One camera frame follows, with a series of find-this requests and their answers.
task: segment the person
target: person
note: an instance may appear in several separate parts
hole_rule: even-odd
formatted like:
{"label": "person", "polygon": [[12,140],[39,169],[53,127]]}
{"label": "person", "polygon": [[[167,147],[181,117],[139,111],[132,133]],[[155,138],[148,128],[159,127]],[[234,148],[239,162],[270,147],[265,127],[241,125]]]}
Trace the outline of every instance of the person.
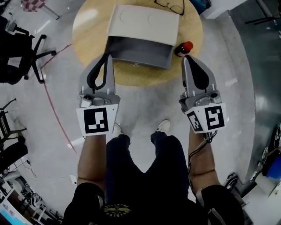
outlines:
{"label": "person", "polygon": [[[130,138],[115,124],[115,138],[86,137],[78,164],[78,186],[62,224],[242,225],[239,202],[217,177],[210,144],[191,157],[189,171],[179,140],[162,121],[151,142],[156,158],[141,172],[129,152]],[[189,133],[188,154],[204,141]],[[187,198],[189,181],[196,203]]]}

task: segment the office chair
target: office chair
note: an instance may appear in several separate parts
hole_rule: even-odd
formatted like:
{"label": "office chair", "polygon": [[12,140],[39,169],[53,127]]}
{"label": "office chair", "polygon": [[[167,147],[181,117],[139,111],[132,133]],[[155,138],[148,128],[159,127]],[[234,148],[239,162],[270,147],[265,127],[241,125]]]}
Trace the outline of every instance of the office chair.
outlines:
{"label": "office chair", "polygon": [[[27,30],[17,27],[12,23],[8,27],[8,31],[18,31],[14,35],[0,29],[0,83],[16,84],[22,77],[28,80],[28,72],[32,67],[39,83],[44,83],[44,79],[40,78],[36,66],[36,60],[46,55],[56,55],[56,51],[47,51],[37,54],[40,42],[47,36],[42,34],[39,38],[34,50],[32,49],[32,39],[34,36],[29,35]],[[9,58],[21,57],[19,67],[8,65]]]}
{"label": "office chair", "polygon": [[18,132],[22,132],[22,131],[26,130],[26,128],[20,129],[20,130],[15,130],[15,131],[10,130],[8,121],[6,119],[6,113],[8,113],[8,112],[5,112],[4,110],[13,101],[16,101],[16,99],[13,99],[12,101],[9,101],[8,104],[6,104],[3,108],[0,108],[0,129],[1,129],[2,134],[3,134],[3,139],[0,138],[0,144],[1,143],[3,144],[6,140],[16,139],[16,138],[9,138],[10,135],[16,134]]}
{"label": "office chair", "polygon": [[8,20],[5,17],[0,16],[0,29],[5,29],[7,24],[8,24]]}
{"label": "office chair", "polygon": [[27,155],[28,149],[25,145],[25,138],[18,134],[18,142],[10,145],[5,150],[2,148],[0,152],[0,173],[3,173],[11,164]]}

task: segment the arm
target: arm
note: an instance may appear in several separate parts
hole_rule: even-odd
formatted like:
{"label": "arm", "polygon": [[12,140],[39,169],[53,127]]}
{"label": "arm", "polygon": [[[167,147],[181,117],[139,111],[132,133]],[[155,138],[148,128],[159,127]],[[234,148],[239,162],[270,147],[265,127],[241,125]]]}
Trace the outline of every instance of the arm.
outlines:
{"label": "arm", "polygon": [[104,190],[105,175],[105,135],[87,136],[78,164],[78,185],[82,183],[93,183]]}
{"label": "arm", "polygon": [[[203,134],[195,134],[190,128],[188,155],[204,141]],[[191,157],[189,179],[196,193],[212,185],[220,185],[216,171],[211,145],[207,144],[200,152]]]}

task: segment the eyeglasses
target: eyeglasses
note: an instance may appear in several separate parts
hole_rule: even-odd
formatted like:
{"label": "eyeglasses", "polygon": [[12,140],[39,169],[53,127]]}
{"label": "eyeglasses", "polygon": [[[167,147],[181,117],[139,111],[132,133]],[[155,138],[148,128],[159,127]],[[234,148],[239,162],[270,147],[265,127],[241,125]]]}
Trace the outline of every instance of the eyeglasses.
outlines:
{"label": "eyeglasses", "polygon": [[154,2],[158,5],[169,8],[174,13],[177,13],[181,16],[184,15],[184,0],[183,0],[183,8],[178,5],[173,5],[172,7],[168,7],[170,2],[168,2],[167,0],[154,0]]}

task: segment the chair leg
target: chair leg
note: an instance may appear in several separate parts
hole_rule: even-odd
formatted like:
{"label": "chair leg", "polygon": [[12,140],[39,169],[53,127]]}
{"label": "chair leg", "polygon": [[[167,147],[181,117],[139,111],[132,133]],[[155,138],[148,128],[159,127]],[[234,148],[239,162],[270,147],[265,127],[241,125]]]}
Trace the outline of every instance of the chair leg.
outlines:
{"label": "chair leg", "polygon": [[57,52],[56,52],[56,51],[47,51],[47,52],[38,54],[38,55],[35,57],[35,59],[37,60],[37,59],[42,58],[42,57],[44,57],[44,56],[46,56],[46,55],[49,55],[49,54],[51,54],[51,55],[56,55]]}
{"label": "chair leg", "polygon": [[18,132],[22,132],[22,131],[26,131],[26,130],[27,130],[27,128],[24,128],[24,129],[21,129],[21,130],[10,131],[10,132],[9,132],[9,135],[11,135],[11,134],[17,134]]}
{"label": "chair leg", "polygon": [[254,25],[258,25],[258,24],[261,24],[261,23],[269,22],[269,21],[272,21],[274,19],[275,18],[267,19],[267,20],[264,20],[264,21],[261,21],[261,22],[254,23]]}
{"label": "chair leg", "polygon": [[35,73],[35,76],[36,76],[38,82],[39,83],[45,83],[45,81],[43,79],[41,79],[40,76],[39,76],[38,69],[37,69],[37,66],[36,66],[35,62],[32,64],[32,68],[34,70],[34,73]]}
{"label": "chair leg", "polygon": [[264,20],[268,20],[268,19],[271,19],[271,18],[273,18],[273,17],[270,16],[270,17],[264,17],[264,18],[260,18],[260,19],[254,19],[254,20],[250,20],[250,21],[245,22],[245,24],[255,23],[255,22],[258,22],[258,21],[264,21]]}
{"label": "chair leg", "polygon": [[12,101],[9,101],[8,104],[6,104],[3,108],[0,108],[0,110],[4,110],[8,105],[10,105],[11,102],[16,101],[17,99],[13,99]]}
{"label": "chair leg", "polygon": [[38,40],[38,42],[37,42],[37,44],[36,44],[36,46],[35,46],[35,48],[34,48],[34,54],[36,54],[37,53],[37,51],[38,51],[38,48],[39,48],[39,46],[40,46],[40,43],[41,43],[41,41],[42,41],[42,39],[45,39],[47,36],[45,35],[45,34],[42,34],[41,36],[40,36],[40,38],[39,38],[39,40]]}
{"label": "chair leg", "polygon": [[6,140],[13,140],[13,139],[17,139],[18,137],[15,138],[7,138]]}

